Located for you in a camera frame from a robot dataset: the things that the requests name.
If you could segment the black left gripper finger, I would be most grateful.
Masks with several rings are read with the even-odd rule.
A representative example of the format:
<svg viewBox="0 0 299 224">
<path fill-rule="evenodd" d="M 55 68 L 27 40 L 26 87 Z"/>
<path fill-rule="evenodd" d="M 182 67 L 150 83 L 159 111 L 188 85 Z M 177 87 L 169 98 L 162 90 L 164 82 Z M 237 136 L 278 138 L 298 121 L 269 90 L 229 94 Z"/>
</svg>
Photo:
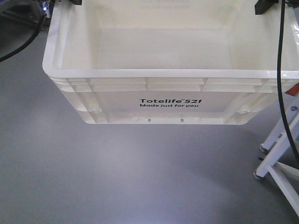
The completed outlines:
<svg viewBox="0 0 299 224">
<path fill-rule="evenodd" d="M 74 5 L 82 5 L 82 0 L 70 0 L 70 2 Z"/>
</svg>

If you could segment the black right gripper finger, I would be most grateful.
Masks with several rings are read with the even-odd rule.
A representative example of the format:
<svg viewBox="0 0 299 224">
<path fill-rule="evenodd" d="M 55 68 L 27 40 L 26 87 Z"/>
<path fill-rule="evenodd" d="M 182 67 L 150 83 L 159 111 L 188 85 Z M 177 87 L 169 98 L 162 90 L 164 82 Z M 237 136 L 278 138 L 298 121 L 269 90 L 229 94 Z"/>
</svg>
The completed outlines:
<svg viewBox="0 0 299 224">
<path fill-rule="evenodd" d="M 273 5 L 277 4 L 278 0 L 258 0 L 254 5 L 255 15 L 262 15 Z"/>
</svg>

